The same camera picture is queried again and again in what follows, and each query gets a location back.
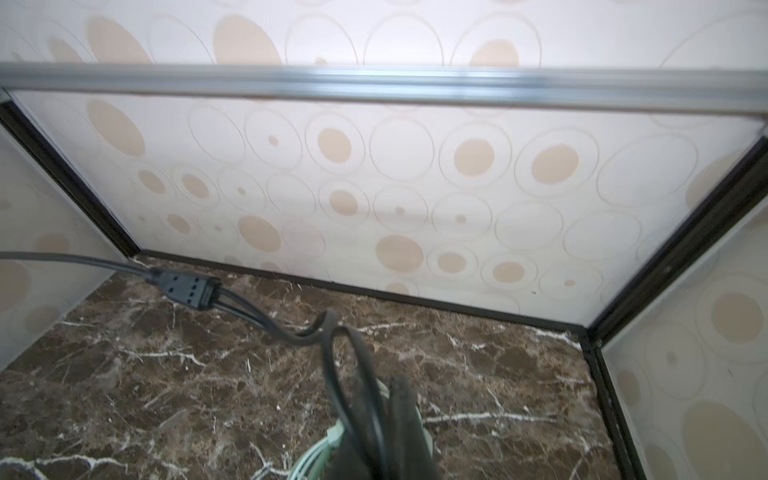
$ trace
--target black metal frame edge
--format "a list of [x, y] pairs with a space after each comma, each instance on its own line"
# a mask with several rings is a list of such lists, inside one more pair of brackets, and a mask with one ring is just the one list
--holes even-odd
[[585, 333], [581, 338], [581, 352], [587, 362], [589, 374], [597, 391], [598, 407], [603, 423], [613, 444], [616, 464], [624, 480], [646, 480], [640, 456], [632, 442], [632, 434], [619, 404], [611, 376], [600, 348]]
[[141, 251], [96, 194], [13, 101], [0, 104], [0, 124], [123, 255], [132, 257]]
[[768, 193], [761, 137], [588, 327], [598, 348], [619, 333]]
[[259, 270], [248, 266], [230, 265], [228, 263], [218, 263], [210, 260], [201, 260], [173, 253], [159, 252], [156, 250], [142, 250], [140, 255], [158, 258], [161, 260], [170, 260], [173, 262], [189, 263], [190, 265], [204, 266], [217, 270], [226, 270], [235, 273], [245, 273], [248, 275], [262, 276], [274, 280], [288, 280], [293, 283], [314, 286], [336, 292], [352, 293], [354, 295], [366, 295], [381, 300], [391, 300], [394, 302], [408, 303], [410, 305], [425, 306], [437, 310], [444, 310], [453, 313], [462, 313], [464, 315], [481, 316], [488, 319], [498, 320], [500, 322], [518, 323], [526, 326], [533, 326], [540, 329], [557, 330], [561, 332], [572, 333], [575, 336], [581, 336], [586, 333], [586, 329], [581, 325], [574, 323], [557, 322], [554, 320], [540, 319], [534, 316], [516, 315], [514, 313], [503, 313], [495, 310], [486, 310], [476, 306], [459, 305], [457, 303], [443, 302], [441, 300], [431, 300], [418, 296], [402, 295], [401, 293], [383, 292], [373, 290], [362, 286], [346, 285], [345, 283], [330, 282], [328, 280], [317, 280], [305, 276], [290, 275], [288, 273], [270, 272], [268, 270]]

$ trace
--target power cord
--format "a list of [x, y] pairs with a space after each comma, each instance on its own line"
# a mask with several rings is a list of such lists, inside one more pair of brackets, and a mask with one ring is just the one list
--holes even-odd
[[[326, 377], [328, 394], [339, 415], [344, 432], [349, 435], [358, 455], [368, 465], [372, 478], [375, 480], [391, 479], [393, 469], [385, 438], [384, 402], [373, 368], [373, 357], [360, 332], [354, 327], [342, 323], [339, 314], [334, 309], [328, 309], [319, 314], [309, 328], [301, 332], [291, 332], [259, 310], [245, 297], [222, 287], [220, 279], [192, 270], [143, 268], [110, 260], [60, 253], [0, 252], [0, 260], [79, 263], [129, 273], [140, 277], [150, 285], [156, 286], [169, 300], [175, 303], [195, 310], [217, 308], [247, 321], [256, 328], [264, 330], [290, 345], [309, 346], [319, 343], [323, 354], [323, 373]], [[222, 299], [228, 299], [235, 305], [224, 303], [221, 301]], [[358, 374], [362, 380], [363, 399], [368, 404], [366, 410], [369, 412], [368, 427], [372, 433], [372, 439], [353, 415], [339, 381], [333, 360], [333, 338], [339, 334], [349, 338], [357, 358]], [[320, 453], [319, 447], [313, 451], [313, 454], [319, 455]]]

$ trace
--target brown marble surface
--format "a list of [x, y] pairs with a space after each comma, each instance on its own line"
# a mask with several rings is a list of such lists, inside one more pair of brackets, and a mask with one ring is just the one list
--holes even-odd
[[[443, 478], [619, 478], [565, 334], [215, 274], [287, 324], [334, 307], [358, 326], [379, 378], [412, 380]], [[115, 274], [0, 372], [0, 478], [284, 478], [335, 420], [318, 347]]]

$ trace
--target black frame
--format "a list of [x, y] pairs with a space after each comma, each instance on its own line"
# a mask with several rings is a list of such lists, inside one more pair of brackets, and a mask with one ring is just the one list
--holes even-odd
[[502, 313], [285, 273], [199, 260], [172, 253], [141, 250], [90, 187], [83, 182], [68, 162], [12, 101], [0, 104], [0, 124], [15, 137], [126, 257], [142, 254], [162, 260], [278, 280], [289, 280], [294, 283], [344, 293], [373, 296], [382, 300], [410, 303], [502, 322], [558, 330], [574, 335], [581, 344], [584, 361], [587, 363], [594, 380], [598, 406], [613, 443], [617, 466], [625, 480], [645, 480], [646, 476], [611, 381], [602, 347], [768, 194], [768, 138], [761, 137], [731, 172], [715, 186], [701, 204], [672, 233], [671, 237], [640, 268], [592, 325], [584, 328], [572, 323]]

